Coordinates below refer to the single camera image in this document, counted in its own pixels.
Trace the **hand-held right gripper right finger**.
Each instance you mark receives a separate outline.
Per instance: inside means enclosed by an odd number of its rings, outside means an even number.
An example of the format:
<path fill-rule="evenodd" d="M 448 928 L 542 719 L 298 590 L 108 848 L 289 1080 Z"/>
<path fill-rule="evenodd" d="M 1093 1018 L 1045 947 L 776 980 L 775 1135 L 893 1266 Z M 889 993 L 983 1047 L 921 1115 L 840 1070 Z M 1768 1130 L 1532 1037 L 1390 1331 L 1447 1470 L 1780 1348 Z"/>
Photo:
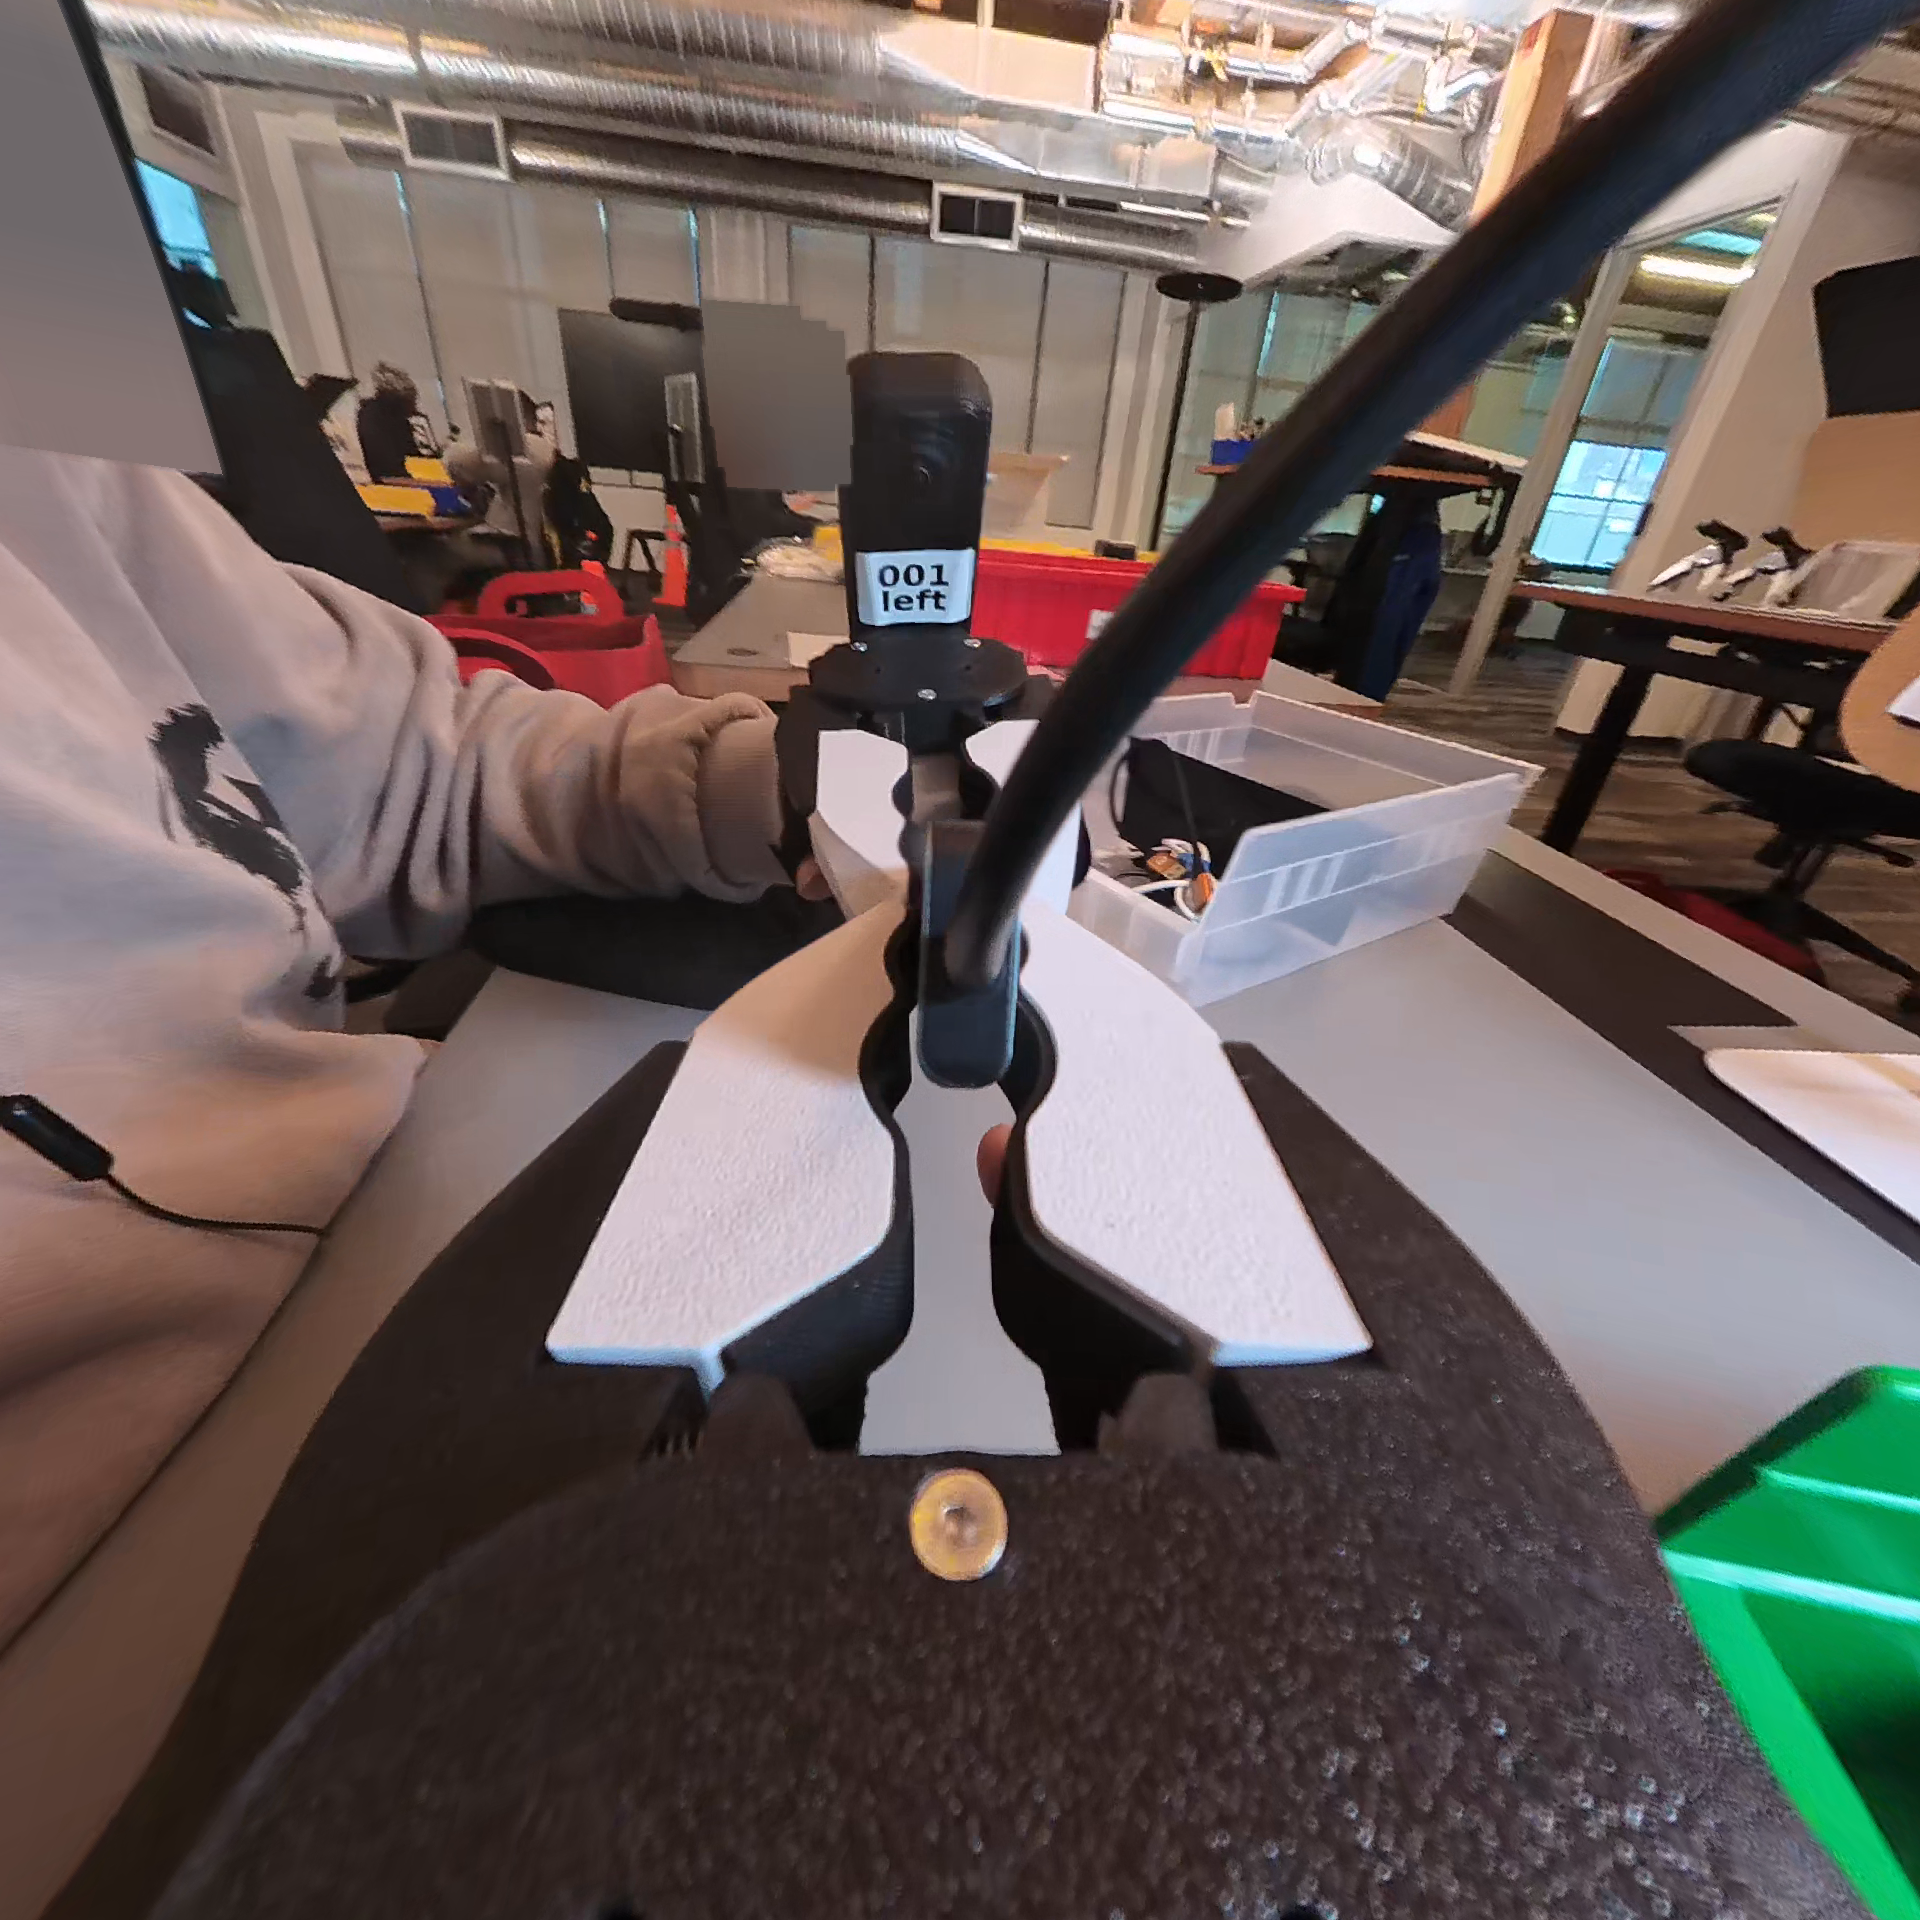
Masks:
<path fill-rule="evenodd" d="M 1229 1046 L 1183 996 L 1045 903 L 1023 912 L 1015 1110 L 990 1288 L 1064 1453 L 1093 1451 L 1141 1380 L 1345 1363 L 1375 1335 Z"/>

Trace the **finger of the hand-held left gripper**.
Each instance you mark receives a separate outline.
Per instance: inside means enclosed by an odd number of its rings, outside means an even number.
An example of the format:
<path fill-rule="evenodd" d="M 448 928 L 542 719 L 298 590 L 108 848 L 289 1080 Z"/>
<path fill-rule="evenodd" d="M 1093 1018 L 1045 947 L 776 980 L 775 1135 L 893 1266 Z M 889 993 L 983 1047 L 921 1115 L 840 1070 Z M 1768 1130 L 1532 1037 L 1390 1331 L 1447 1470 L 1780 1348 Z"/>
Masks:
<path fill-rule="evenodd" d="M 1003 719 L 968 737 L 968 762 L 975 772 L 990 781 L 986 805 L 995 805 L 1005 793 L 1036 729 L 1038 722 L 1034 719 Z M 1052 833 L 1036 873 L 1027 887 L 1020 903 L 1023 915 L 1031 915 L 1034 907 L 1045 907 L 1055 915 L 1071 913 L 1072 894 L 1079 875 L 1083 875 L 1085 837 L 1085 807 L 1072 805 L 1064 823 Z"/>
<path fill-rule="evenodd" d="M 908 856 L 903 837 L 913 800 L 904 743 L 864 729 L 820 734 L 808 832 L 815 864 L 845 920 L 904 905 Z"/>

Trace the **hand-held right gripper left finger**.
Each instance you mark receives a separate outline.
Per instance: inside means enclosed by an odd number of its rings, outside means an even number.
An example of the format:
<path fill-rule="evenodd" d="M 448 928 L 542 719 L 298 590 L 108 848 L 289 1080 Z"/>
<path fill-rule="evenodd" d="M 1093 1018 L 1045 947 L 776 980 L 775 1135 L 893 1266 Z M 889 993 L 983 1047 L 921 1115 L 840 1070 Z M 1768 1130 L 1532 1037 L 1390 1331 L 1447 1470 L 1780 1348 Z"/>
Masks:
<path fill-rule="evenodd" d="M 544 1333 L 559 1363 L 778 1382 L 855 1451 L 915 1320 L 899 1110 L 904 907 L 879 903 L 705 1018 Z"/>

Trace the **clear plastic bin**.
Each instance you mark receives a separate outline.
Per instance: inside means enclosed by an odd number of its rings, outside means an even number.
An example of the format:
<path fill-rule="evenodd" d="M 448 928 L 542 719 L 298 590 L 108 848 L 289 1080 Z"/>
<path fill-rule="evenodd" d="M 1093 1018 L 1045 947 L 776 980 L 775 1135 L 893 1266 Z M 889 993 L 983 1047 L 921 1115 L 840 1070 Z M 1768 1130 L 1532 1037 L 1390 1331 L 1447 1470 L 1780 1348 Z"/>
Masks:
<path fill-rule="evenodd" d="M 1175 851 L 1142 856 L 1115 823 L 1120 762 L 1167 739 L 1284 795 L 1223 878 Z M 1164 698 L 1085 800 L 1095 861 L 1071 915 L 1194 1005 L 1225 1001 L 1448 915 L 1538 766 L 1259 691 Z"/>

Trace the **person's left forearm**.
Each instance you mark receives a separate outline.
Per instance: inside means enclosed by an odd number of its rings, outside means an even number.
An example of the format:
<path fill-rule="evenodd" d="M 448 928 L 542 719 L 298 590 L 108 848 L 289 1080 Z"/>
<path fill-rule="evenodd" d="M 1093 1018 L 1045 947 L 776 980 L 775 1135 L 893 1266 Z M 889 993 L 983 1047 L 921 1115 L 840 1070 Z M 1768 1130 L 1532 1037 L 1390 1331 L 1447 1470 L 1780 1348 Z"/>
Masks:
<path fill-rule="evenodd" d="M 297 567 L 340 641 L 312 710 L 301 850 L 353 952 L 426 955 L 491 905 L 790 882 L 772 710 L 748 693 L 645 688 L 613 708 L 499 672 L 466 682 L 414 613 Z"/>

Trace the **long red plastic bin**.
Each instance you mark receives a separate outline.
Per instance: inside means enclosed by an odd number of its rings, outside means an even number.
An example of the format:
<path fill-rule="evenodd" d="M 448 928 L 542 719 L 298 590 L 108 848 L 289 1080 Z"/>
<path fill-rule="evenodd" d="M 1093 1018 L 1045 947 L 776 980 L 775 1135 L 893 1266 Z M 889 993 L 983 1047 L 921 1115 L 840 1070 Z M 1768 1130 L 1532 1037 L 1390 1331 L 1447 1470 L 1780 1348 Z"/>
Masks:
<path fill-rule="evenodd" d="M 1067 677 L 1113 615 L 1161 562 L 1091 550 L 986 544 L 977 557 L 972 633 L 1015 648 L 1031 667 Z M 1263 683 L 1284 621 L 1309 599 L 1291 579 L 1266 579 L 1170 682 L 1175 696 L 1250 698 Z"/>

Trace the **black flat device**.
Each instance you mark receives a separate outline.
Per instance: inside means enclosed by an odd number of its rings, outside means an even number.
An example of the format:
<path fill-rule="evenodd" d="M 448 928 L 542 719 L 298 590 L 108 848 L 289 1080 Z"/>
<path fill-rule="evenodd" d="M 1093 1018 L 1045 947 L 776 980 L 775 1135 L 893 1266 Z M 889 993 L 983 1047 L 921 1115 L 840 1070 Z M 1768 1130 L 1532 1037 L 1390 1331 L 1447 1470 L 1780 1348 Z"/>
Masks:
<path fill-rule="evenodd" d="M 1284 795 L 1260 779 L 1176 749 L 1164 737 L 1135 737 L 1117 768 L 1115 823 L 1142 856 L 1173 851 L 1191 875 L 1226 875 L 1243 839 L 1288 817 Z"/>

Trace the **black standing screen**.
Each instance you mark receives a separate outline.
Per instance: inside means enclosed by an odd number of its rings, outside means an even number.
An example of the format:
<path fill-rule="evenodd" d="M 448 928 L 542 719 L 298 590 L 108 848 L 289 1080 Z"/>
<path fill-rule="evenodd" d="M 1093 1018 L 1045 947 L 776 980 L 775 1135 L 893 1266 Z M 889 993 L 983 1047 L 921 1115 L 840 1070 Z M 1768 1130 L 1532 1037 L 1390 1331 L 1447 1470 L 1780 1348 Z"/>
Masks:
<path fill-rule="evenodd" d="M 617 298 L 556 314 L 579 456 L 589 468 L 706 477 L 705 315 L 694 303 Z"/>

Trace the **standing desk with black legs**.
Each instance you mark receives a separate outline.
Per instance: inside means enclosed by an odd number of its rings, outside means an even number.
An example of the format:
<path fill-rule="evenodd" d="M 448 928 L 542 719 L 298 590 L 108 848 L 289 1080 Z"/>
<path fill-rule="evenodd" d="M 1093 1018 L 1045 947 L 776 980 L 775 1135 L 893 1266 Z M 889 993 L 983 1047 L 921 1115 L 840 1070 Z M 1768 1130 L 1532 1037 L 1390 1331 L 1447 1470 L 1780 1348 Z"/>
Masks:
<path fill-rule="evenodd" d="M 1281 563 L 1304 597 L 1282 611 L 1272 662 L 1383 703 L 1435 611 L 1450 534 L 1444 508 L 1483 511 L 1469 550 L 1507 532 L 1529 458 L 1415 429 L 1365 486 L 1296 539 Z"/>

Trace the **person's grey sweatshirt torso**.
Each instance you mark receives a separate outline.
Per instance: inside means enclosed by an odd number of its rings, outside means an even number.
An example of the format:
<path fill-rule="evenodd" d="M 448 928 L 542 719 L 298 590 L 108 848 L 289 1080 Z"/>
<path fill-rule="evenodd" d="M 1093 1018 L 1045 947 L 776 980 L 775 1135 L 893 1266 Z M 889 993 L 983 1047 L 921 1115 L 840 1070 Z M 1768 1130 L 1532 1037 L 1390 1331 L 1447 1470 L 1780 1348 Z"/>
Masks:
<path fill-rule="evenodd" d="M 343 1036 L 336 925 L 420 683 L 419 615 L 256 545 L 177 471 L 5 450 L 5 1092 L 145 1211 L 5 1138 L 15 1641 L 225 1392 L 404 1110 Z"/>

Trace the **white pad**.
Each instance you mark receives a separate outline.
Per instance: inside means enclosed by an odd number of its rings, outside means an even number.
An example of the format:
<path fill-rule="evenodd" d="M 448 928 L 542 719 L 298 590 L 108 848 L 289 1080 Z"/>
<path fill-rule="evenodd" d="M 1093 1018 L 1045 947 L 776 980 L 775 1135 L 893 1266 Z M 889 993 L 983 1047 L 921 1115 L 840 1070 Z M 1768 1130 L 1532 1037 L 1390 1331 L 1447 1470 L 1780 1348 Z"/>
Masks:
<path fill-rule="evenodd" d="M 1716 1082 L 1918 1222 L 1918 1055 L 1716 1046 Z"/>

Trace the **brown desk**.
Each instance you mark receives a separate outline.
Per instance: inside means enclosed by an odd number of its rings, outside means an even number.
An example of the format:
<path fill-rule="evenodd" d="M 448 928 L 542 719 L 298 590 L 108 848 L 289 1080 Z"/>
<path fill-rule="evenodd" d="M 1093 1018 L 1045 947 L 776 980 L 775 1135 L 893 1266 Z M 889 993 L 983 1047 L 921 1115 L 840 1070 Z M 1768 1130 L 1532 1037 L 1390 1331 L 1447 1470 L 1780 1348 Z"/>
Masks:
<path fill-rule="evenodd" d="M 1567 656 L 1616 670 L 1541 832 L 1560 853 L 1576 850 L 1657 680 L 1832 715 L 1861 662 L 1897 631 L 1888 619 L 1546 582 L 1523 582 L 1513 596 L 1559 610 L 1555 643 Z"/>

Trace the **black office chair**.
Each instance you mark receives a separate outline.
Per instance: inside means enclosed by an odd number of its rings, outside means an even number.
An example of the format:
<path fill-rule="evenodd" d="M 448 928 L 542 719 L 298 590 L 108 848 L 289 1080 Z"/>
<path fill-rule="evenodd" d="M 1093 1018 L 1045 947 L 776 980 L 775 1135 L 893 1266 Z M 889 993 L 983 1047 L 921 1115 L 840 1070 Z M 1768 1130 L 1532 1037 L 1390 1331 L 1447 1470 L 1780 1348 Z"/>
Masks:
<path fill-rule="evenodd" d="M 1825 973 L 1814 947 L 1837 947 L 1895 977 L 1907 1000 L 1916 1000 L 1916 966 L 1813 902 L 1816 882 L 1844 851 L 1895 869 L 1916 868 L 1916 792 L 1855 762 L 1767 739 L 1706 739 L 1684 753 L 1682 766 L 1720 795 L 1708 812 L 1739 813 L 1768 829 L 1754 853 L 1768 884 L 1747 891 L 1710 887 L 1706 897 L 1754 928 L 1763 949 L 1779 952 L 1780 966 L 1793 963 L 1816 984 Z"/>

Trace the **green plastic bin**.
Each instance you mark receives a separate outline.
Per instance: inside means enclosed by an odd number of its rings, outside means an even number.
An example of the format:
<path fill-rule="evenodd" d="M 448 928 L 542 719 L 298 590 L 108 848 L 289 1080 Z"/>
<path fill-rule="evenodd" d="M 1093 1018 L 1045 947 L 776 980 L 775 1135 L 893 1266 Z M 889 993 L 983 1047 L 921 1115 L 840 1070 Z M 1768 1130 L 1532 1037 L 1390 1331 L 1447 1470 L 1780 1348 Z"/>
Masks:
<path fill-rule="evenodd" d="M 1864 1906 L 1918 1913 L 1918 1371 L 1864 1365 L 1655 1519 L 1724 1692 Z"/>

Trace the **black wall screen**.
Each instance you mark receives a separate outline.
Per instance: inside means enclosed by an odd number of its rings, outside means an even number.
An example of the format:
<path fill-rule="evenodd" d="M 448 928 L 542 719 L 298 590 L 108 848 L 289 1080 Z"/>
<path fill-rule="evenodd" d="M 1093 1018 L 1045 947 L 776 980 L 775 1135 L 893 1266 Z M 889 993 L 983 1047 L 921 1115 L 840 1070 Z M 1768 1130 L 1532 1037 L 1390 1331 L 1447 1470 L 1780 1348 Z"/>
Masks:
<path fill-rule="evenodd" d="M 1918 411 L 1916 253 L 1862 261 L 1813 288 L 1829 419 Z"/>

